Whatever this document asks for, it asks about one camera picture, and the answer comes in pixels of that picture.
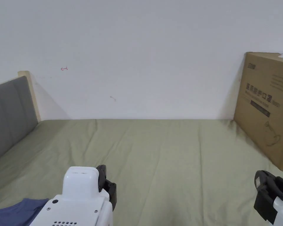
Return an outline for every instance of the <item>blue shirt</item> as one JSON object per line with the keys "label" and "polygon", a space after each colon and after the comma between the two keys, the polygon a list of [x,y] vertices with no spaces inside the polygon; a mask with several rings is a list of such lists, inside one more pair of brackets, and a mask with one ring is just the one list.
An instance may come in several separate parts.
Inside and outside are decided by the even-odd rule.
{"label": "blue shirt", "polygon": [[23,199],[10,207],[0,209],[0,226],[29,226],[48,199]]}

